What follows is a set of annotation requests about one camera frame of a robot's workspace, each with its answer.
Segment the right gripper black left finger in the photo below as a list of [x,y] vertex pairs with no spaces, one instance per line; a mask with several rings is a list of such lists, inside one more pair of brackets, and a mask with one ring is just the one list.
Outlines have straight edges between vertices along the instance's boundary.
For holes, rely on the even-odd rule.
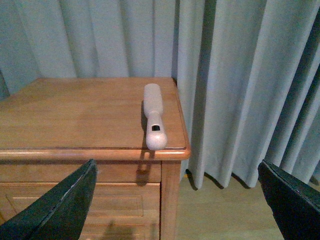
[[2,240],[77,240],[97,181],[91,159],[0,227]]

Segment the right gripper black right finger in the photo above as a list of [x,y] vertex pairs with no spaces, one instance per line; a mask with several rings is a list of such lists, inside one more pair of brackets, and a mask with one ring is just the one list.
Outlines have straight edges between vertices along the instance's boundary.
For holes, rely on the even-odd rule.
[[285,240],[320,238],[320,192],[263,160],[258,180],[273,218]]

